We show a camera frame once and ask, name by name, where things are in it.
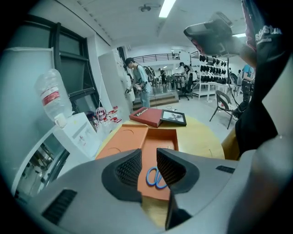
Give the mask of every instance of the blue scissors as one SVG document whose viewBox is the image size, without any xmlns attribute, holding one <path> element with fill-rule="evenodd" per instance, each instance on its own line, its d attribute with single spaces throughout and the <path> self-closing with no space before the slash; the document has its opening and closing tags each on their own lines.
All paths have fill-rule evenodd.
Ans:
<svg viewBox="0 0 293 234">
<path fill-rule="evenodd" d="M 150 175 L 150 172 L 151 172 L 152 170 L 156 170 L 156 175 L 155 175 L 155 179 L 154 179 L 154 182 L 153 182 L 153 183 L 151 183 L 151 182 L 149 181 L 149 179 L 148 179 L 148 177 L 149 177 L 149 175 Z M 161 178 L 162 178 L 162 175 L 161 175 L 161 174 L 159 175 L 159 169 L 158 169 L 156 166 L 153 166 L 153 167 L 151 167 L 151 168 L 148 170 L 148 172 L 147 172 L 147 174 L 146 174 L 146 183 L 147 183 L 149 186 L 154 186 L 154 185 L 155 185 L 157 189 L 163 189 L 163 188 L 167 187 L 167 184 L 166 184 L 166 185 L 163 185 L 163 186 L 159 186 L 159 183 L 160 183 L 160 181 L 161 181 Z"/>
</svg>

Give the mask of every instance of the red book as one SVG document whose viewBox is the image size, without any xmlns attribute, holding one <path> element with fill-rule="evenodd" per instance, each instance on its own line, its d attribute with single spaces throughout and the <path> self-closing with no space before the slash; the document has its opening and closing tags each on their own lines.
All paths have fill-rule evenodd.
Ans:
<svg viewBox="0 0 293 234">
<path fill-rule="evenodd" d="M 160 109 L 142 107 L 136 112 L 129 115 L 129 118 L 131 120 L 145 123 L 149 126 L 157 128 L 162 123 L 162 121 L 160 120 L 161 115 L 162 110 Z"/>
</svg>

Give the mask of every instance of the gray plastic device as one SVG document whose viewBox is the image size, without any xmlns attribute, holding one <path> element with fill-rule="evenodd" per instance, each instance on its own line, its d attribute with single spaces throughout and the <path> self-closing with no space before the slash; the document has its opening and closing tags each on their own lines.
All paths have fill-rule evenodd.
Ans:
<svg viewBox="0 0 293 234">
<path fill-rule="evenodd" d="M 48 233 L 245 232 L 290 181 L 292 138 L 278 136 L 240 161 L 158 148 L 157 167 L 171 191 L 165 230 L 141 208 L 140 149 L 73 168 L 32 199 L 31 213 Z"/>
</svg>

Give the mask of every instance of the fluorescent light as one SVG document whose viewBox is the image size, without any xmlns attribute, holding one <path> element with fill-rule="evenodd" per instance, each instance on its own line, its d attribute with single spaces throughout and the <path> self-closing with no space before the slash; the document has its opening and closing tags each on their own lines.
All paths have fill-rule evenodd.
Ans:
<svg viewBox="0 0 293 234">
<path fill-rule="evenodd" d="M 236 34 L 236 35 L 233 35 L 233 37 L 245 37 L 246 34 L 245 33 L 241 33 L 241 34 Z"/>
<path fill-rule="evenodd" d="M 161 8 L 160 18 L 167 18 L 176 0 L 165 0 Z"/>
</svg>

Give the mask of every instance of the photo frame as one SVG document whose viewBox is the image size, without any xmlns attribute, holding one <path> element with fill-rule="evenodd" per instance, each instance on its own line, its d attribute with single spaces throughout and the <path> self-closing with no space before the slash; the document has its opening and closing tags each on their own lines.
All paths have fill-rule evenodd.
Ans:
<svg viewBox="0 0 293 234">
<path fill-rule="evenodd" d="M 172 122 L 182 126 L 186 126 L 187 124 L 184 113 L 168 110 L 162 110 L 161 120 L 163 122 Z"/>
</svg>

